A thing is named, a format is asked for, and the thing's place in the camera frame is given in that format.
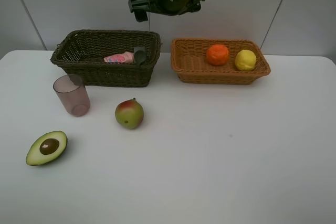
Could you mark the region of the dark green pump bottle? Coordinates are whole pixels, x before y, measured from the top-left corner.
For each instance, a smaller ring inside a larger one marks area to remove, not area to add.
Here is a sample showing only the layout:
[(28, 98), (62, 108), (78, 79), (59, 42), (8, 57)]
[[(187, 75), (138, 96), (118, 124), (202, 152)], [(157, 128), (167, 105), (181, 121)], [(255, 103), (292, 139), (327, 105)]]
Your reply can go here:
[(139, 67), (142, 63), (146, 61), (145, 47), (134, 47), (133, 56), (136, 66)]

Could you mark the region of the pink bottle with white cap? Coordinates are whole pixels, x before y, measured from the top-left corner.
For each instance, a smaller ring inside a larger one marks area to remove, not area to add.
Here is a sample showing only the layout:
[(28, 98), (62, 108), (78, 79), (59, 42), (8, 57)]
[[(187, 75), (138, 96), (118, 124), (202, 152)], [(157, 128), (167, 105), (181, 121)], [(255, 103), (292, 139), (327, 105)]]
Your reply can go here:
[(134, 63), (134, 54), (132, 52), (124, 52), (104, 57), (106, 63)]

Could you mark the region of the orange tangerine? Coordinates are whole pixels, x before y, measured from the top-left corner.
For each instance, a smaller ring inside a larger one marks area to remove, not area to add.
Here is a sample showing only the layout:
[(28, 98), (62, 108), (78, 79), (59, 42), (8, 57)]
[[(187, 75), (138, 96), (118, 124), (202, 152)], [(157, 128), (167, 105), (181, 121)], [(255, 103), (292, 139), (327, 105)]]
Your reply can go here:
[(229, 60), (229, 50), (225, 45), (215, 44), (206, 52), (206, 61), (214, 66), (222, 66)]

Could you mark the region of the yellow lemon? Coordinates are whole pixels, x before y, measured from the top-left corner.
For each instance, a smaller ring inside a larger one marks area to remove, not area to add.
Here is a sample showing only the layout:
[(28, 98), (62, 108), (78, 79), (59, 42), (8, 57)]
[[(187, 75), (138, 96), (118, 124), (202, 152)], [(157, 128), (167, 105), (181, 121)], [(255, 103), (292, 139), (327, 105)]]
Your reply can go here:
[(252, 71), (257, 62), (256, 55), (250, 50), (241, 50), (235, 58), (235, 66), (240, 71)]

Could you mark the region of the orange wicker basket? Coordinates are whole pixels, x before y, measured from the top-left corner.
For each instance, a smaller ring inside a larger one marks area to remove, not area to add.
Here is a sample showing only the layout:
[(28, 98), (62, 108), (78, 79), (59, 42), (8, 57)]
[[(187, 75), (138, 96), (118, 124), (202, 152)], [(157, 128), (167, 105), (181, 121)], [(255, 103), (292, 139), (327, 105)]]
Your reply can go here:
[[(224, 45), (229, 50), (229, 60), (223, 66), (213, 66), (206, 61), (208, 48), (216, 44)], [(235, 66), (236, 55), (243, 49), (256, 55), (256, 65), (251, 71), (240, 71)], [(267, 60), (254, 42), (237, 39), (173, 39), (171, 67), (182, 82), (200, 84), (248, 85), (271, 72)]]

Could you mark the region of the dark brown wicker basket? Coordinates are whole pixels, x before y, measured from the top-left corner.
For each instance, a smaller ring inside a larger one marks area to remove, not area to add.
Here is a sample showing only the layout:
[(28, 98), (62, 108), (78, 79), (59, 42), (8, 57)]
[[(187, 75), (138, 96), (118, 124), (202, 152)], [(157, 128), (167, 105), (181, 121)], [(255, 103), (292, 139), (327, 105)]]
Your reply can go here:
[[(144, 47), (145, 62), (107, 63), (104, 57)], [(57, 46), (50, 61), (87, 86), (146, 87), (160, 57), (160, 35), (138, 30), (74, 30)]]

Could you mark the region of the red green mango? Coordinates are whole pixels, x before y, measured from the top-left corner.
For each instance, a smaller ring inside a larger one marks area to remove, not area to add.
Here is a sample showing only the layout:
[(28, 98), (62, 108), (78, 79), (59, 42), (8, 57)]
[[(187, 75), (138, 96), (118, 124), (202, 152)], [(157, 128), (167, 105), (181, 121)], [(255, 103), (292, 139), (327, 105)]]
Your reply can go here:
[(121, 102), (114, 114), (116, 121), (126, 129), (136, 129), (144, 119), (144, 109), (135, 98)]

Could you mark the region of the translucent pink plastic cup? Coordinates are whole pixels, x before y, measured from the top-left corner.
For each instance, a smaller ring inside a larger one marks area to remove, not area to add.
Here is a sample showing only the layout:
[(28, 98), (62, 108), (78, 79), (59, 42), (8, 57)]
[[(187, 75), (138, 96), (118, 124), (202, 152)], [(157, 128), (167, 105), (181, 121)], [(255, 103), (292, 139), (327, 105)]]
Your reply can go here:
[(53, 84), (65, 110), (72, 116), (84, 116), (90, 109), (90, 99), (80, 76), (67, 74), (58, 78)]

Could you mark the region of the halved avocado with pit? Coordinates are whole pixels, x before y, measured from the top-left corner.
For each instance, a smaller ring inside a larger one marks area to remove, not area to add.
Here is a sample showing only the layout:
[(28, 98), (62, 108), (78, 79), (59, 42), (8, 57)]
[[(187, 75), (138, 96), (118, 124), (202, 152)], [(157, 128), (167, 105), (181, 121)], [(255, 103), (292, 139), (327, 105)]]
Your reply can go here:
[(67, 135), (63, 131), (52, 131), (39, 137), (30, 147), (26, 164), (29, 166), (44, 165), (59, 158), (68, 144)]

